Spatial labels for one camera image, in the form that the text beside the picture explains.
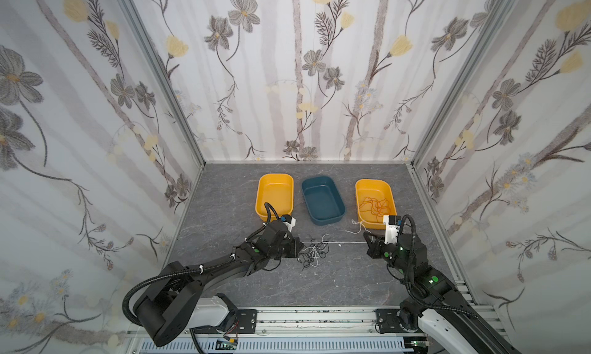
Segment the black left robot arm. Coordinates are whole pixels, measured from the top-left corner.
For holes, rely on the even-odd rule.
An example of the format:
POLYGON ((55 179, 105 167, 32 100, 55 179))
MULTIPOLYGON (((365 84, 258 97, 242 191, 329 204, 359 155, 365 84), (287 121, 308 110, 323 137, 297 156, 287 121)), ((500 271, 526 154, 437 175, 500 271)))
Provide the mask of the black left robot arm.
POLYGON ((266 203, 267 219, 229 255, 195 266, 169 263, 157 276, 132 287, 123 298, 122 311, 130 323, 141 326, 162 347, 186 330, 231 330, 239 323, 238 309, 224 294, 201 303, 202 294, 228 281, 271 271, 269 263, 297 258, 303 243, 292 235, 296 219, 280 215, 266 203))

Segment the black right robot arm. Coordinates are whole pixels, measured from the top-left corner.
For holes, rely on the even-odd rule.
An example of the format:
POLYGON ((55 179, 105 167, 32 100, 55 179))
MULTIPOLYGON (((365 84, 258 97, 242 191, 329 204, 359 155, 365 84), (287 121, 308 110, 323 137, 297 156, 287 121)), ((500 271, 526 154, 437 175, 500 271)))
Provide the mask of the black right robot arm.
POLYGON ((366 231, 367 254, 406 290, 398 309, 377 309, 380 334, 421 332, 448 353, 518 353, 463 297, 456 284, 429 264, 410 215, 383 217, 385 234, 366 231))

